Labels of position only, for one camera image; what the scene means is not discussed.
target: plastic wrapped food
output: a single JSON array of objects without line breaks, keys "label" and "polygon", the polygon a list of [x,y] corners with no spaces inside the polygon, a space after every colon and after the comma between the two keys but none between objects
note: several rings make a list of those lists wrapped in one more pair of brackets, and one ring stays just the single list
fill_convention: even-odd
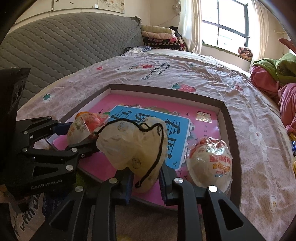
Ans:
[{"label": "plastic wrapped food", "polygon": [[102,127],[108,120],[109,115],[80,112],[76,115],[74,122],[71,124],[67,140],[69,145],[79,143],[87,137],[95,139],[93,133],[99,127]]},{"label": "plastic wrapped food", "polygon": [[293,156],[296,156],[296,141],[292,141]]},{"label": "plastic wrapped food", "polygon": [[187,159],[189,174],[197,186],[215,185],[222,192],[230,188],[232,177],[232,156],[222,140],[202,138],[189,149]]},{"label": "plastic wrapped food", "polygon": [[[159,125],[149,131],[141,130],[157,123]],[[138,178],[144,179],[140,181],[141,186],[136,188],[137,192],[143,193],[155,184],[159,170],[168,156],[168,137],[166,123],[161,119],[148,117],[140,127],[124,120],[107,124],[101,129],[96,146],[117,170],[128,167]]]}]

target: printed bedsheet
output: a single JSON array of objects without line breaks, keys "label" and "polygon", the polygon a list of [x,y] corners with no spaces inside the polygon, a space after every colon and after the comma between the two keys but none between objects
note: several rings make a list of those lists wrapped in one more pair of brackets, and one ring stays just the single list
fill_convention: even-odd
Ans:
[{"label": "printed bedsheet", "polygon": [[248,76],[235,66],[188,52],[131,52],[49,85],[18,111],[17,119],[51,115],[58,120],[108,84],[172,88],[222,100],[241,155],[241,211],[267,241],[279,240],[296,213],[291,144],[278,107]]}]

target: headboard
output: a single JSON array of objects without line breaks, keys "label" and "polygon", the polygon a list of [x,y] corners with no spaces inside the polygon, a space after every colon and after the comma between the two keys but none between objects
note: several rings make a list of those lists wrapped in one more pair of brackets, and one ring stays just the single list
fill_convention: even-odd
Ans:
[{"label": "headboard", "polygon": [[103,13],[70,13],[26,24],[0,45],[0,68],[30,67],[20,107],[64,76],[144,45],[141,20]]}]

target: black string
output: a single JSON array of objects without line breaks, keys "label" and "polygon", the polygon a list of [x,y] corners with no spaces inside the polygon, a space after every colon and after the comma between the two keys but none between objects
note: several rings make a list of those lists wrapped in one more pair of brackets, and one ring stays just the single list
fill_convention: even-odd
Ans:
[{"label": "black string", "polygon": [[[159,163],[159,160],[160,160],[160,157],[161,157],[161,153],[162,153],[162,147],[163,147],[163,139],[164,139],[164,136],[163,136],[163,125],[160,124],[160,123],[155,123],[154,125],[152,125],[151,127],[149,127],[146,123],[141,123],[140,125],[132,120],[129,120],[129,119],[125,119],[125,118],[120,118],[120,119],[117,119],[117,120],[112,120],[110,122],[108,122],[105,126],[103,126],[98,132],[95,132],[96,135],[99,135],[103,129],[110,125],[110,124],[113,124],[113,123],[116,123],[116,122],[119,122],[119,121],[126,121],[126,122],[129,122],[129,123],[133,123],[140,131],[142,132],[148,132],[148,131],[151,131],[153,130],[155,127],[157,126],[160,126],[161,128],[161,140],[160,140],[160,145],[159,145],[159,152],[157,154],[157,157],[156,157],[156,160],[154,161],[154,163],[152,164],[152,166],[149,168],[148,172],[141,178],[140,181],[138,181],[136,184],[135,184],[135,188],[139,188],[141,187],[142,183],[145,181],[145,179],[151,174],[151,172],[153,171],[153,169],[157,166],[157,164]],[[145,129],[142,127],[142,125],[146,125],[148,128]]]}]

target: white curtain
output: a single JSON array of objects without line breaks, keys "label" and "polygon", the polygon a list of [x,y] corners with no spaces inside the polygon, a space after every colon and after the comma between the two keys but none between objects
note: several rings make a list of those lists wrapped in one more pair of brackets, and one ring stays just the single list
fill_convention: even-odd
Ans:
[{"label": "white curtain", "polygon": [[188,50],[200,54],[202,13],[200,0],[181,0],[181,15],[178,32],[182,35]]},{"label": "white curtain", "polygon": [[257,0],[252,0],[253,13],[249,14],[250,40],[249,48],[252,50],[253,58],[249,72],[251,71],[253,62],[264,58],[265,49],[269,36],[269,24],[267,9]]}]

